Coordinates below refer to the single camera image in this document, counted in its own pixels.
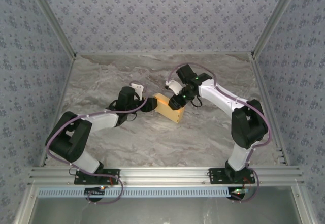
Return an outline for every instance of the wooden block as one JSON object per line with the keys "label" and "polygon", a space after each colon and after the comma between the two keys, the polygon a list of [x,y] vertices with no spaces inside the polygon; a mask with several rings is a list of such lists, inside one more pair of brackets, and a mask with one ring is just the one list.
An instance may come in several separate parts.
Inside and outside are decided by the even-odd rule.
{"label": "wooden block", "polygon": [[173,111],[172,108],[170,108],[168,105],[168,102],[169,102],[168,97],[164,96],[161,93],[155,94],[154,97],[157,99],[157,103],[158,103],[155,111],[160,113],[161,115],[167,117],[171,121],[173,121],[175,123],[179,123],[183,117],[183,113],[185,110],[184,107],[177,111]]}

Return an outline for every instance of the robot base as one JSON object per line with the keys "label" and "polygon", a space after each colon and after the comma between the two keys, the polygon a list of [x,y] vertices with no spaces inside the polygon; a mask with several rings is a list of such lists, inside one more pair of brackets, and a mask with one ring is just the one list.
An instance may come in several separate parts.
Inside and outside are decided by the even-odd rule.
{"label": "robot base", "polygon": [[[101,169],[99,174],[109,174],[120,177],[120,169]],[[89,176],[83,172],[77,171],[75,176],[75,185],[118,185],[115,178]]]}
{"label": "robot base", "polygon": [[211,184],[247,184],[245,179],[248,179],[251,184],[255,183],[255,176],[252,170],[244,168],[238,172],[235,172],[235,174],[235,178],[230,179],[226,173],[226,168],[210,168],[208,172]]}

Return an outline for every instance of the marble surface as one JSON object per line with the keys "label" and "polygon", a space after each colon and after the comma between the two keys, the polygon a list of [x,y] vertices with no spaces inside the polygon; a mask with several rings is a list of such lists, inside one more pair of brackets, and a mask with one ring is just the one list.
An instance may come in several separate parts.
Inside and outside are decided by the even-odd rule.
{"label": "marble surface", "polygon": [[[218,83],[234,94],[261,100],[251,64],[243,55],[88,55],[78,56],[62,113],[101,111],[132,80],[146,84],[147,94],[172,94],[164,89],[170,70],[181,62],[197,62],[215,71]],[[198,74],[202,69],[194,68]],[[86,149],[105,166],[223,166],[232,153],[231,121],[207,100],[186,105],[179,124],[156,112],[138,112],[135,121],[91,134]],[[258,148],[255,165],[274,165],[276,145]],[[59,165],[53,159],[47,166]]]}

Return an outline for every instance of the robotic arm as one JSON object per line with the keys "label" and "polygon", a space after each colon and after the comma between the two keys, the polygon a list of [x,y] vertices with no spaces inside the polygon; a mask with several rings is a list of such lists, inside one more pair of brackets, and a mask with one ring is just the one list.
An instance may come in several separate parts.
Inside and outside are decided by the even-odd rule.
{"label": "robotic arm", "polygon": [[[114,100],[106,109],[110,111],[129,111],[139,107],[144,103],[144,99],[142,98],[143,89],[144,87],[142,85],[135,83],[131,83],[130,87],[123,87],[119,93],[118,99]],[[146,104],[141,108],[141,111],[149,112],[156,107],[157,99],[148,98]],[[125,113],[106,113],[78,119],[64,128],[64,130],[55,137],[49,149],[80,169],[90,173],[101,173],[103,164],[85,150],[88,136],[90,133],[101,129],[120,126],[127,120],[128,115],[129,114]],[[46,145],[59,128],[76,117],[77,115],[73,112],[68,111],[64,113],[47,138]]]}
{"label": "robotic arm", "polygon": [[235,145],[232,155],[225,163],[225,173],[231,181],[236,182],[243,177],[246,161],[252,147],[258,144],[268,132],[268,127],[256,112],[237,101],[231,100],[226,95],[245,101],[263,113],[260,102],[257,100],[247,101],[237,97],[219,84],[215,85],[211,76],[205,73],[197,75],[189,65],[182,66],[176,73],[186,86],[182,87],[174,80],[166,82],[166,88],[175,94],[169,100],[169,106],[173,110],[184,107],[195,97],[202,97],[214,103],[231,118],[231,134]]}

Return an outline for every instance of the patterned wallpaper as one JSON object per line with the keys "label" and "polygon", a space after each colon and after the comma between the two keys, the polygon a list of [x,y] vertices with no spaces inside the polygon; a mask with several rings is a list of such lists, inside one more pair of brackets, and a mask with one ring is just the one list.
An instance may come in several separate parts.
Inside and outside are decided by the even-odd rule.
{"label": "patterned wallpaper", "polygon": [[251,51],[278,0],[48,0],[76,52]]}
{"label": "patterned wallpaper", "polygon": [[258,58],[292,164],[325,223],[325,0],[292,0]]}
{"label": "patterned wallpaper", "polygon": [[34,0],[0,0],[0,223],[40,161],[70,59]]}

